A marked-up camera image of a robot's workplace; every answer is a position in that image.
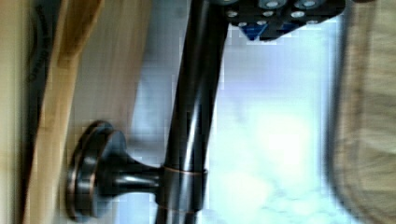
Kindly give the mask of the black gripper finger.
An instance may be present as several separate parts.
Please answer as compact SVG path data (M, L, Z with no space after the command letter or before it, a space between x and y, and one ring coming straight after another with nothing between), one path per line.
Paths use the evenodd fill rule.
M254 41L273 41L341 14L346 0L212 0L227 21Z

